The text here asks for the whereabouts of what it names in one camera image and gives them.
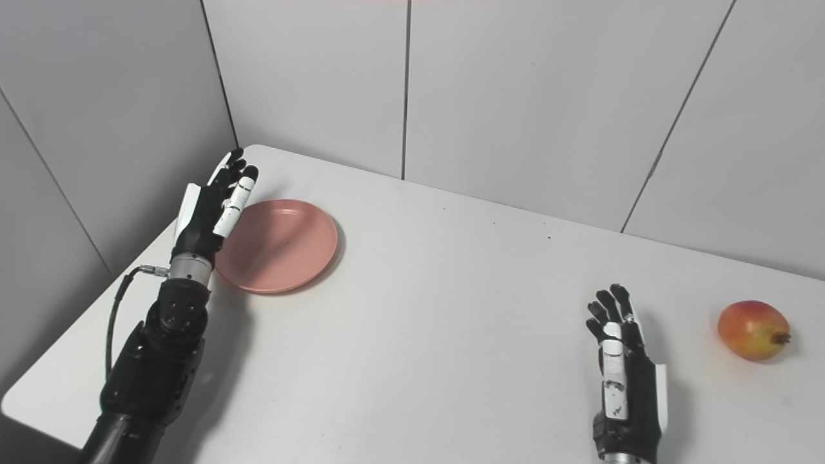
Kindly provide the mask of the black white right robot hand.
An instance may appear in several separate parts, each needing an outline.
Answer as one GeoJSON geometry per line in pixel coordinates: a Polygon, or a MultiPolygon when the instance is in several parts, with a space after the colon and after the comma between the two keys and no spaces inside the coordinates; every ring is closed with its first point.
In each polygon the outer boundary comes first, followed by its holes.
{"type": "Polygon", "coordinates": [[[613,283],[587,309],[601,373],[601,408],[592,421],[596,455],[601,463],[657,463],[668,429],[666,365],[649,358],[627,288],[613,283]]]}

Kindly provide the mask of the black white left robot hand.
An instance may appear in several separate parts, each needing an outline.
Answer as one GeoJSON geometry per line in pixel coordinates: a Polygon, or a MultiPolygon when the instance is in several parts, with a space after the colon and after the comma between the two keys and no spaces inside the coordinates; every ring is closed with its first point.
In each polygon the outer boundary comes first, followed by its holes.
{"type": "Polygon", "coordinates": [[[203,185],[189,183],[180,204],[171,258],[201,256],[210,262],[235,229],[255,188],[259,170],[236,148],[224,156],[203,185]]]}

